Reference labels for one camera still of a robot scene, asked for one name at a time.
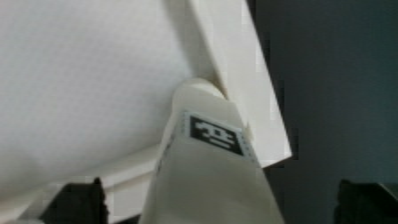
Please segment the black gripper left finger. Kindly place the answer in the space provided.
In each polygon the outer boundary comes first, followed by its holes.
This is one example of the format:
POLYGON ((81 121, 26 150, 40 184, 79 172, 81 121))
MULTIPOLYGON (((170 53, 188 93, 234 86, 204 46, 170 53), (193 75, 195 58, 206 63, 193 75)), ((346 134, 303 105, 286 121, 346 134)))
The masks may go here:
POLYGON ((44 209, 39 220, 44 224, 108 224, 101 179, 90 183, 69 183, 44 209))

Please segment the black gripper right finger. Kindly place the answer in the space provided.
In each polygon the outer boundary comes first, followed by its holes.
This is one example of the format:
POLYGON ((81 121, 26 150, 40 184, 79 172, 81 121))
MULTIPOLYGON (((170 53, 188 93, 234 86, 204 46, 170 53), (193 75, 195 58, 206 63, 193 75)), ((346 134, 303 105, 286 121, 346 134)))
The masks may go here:
POLYGON ((398 183, 341 180, 333 224, 398 224, 398 183))

